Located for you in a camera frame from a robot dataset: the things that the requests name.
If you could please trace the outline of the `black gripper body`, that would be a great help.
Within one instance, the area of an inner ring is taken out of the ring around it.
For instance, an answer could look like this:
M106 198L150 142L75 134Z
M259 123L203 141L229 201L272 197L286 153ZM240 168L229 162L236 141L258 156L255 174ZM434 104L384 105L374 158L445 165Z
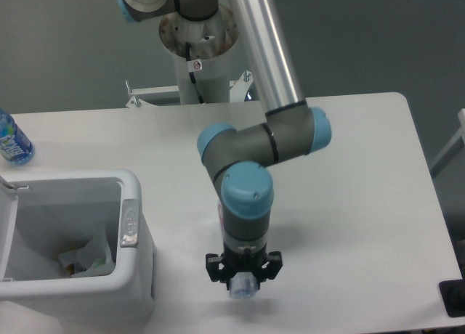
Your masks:
M230 280L239 272L251 272L257 282L264 282L266 280L266 273L262 266L267 262L266 246L256 251L255 253L245 252L239 254L224 244L224 252L222 254L223 268L220 272L221 283L229 283Z

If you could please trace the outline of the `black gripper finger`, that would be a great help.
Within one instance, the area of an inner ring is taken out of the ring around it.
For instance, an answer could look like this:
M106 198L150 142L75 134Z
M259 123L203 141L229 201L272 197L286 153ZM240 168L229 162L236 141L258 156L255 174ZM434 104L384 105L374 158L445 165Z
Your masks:
M266 253L256 269L258 288L267 280L274 280L283 267L283 258L280 251Z
M220 282L230 289L230 270L224 263L224 256L208 253L205 257L206 271L212 282Z

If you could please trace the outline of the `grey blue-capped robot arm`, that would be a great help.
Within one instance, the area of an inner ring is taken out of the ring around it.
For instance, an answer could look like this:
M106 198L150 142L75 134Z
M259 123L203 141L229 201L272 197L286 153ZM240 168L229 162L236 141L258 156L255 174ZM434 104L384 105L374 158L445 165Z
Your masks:
M326 114L309 107L299 88L274 1L229 1L223 7L219 0L117 0L129 22L161 19L163 45L181 62L179 93L193 104L228 97L228 83L207 76L208 62L237 41L246 45L266 120L243 130L211 125L197 148L219 196L224 246L206 256L206 270L232 298L250 298L283 265L280 252L267 251L274 200L268 167L321 150L332 135Z

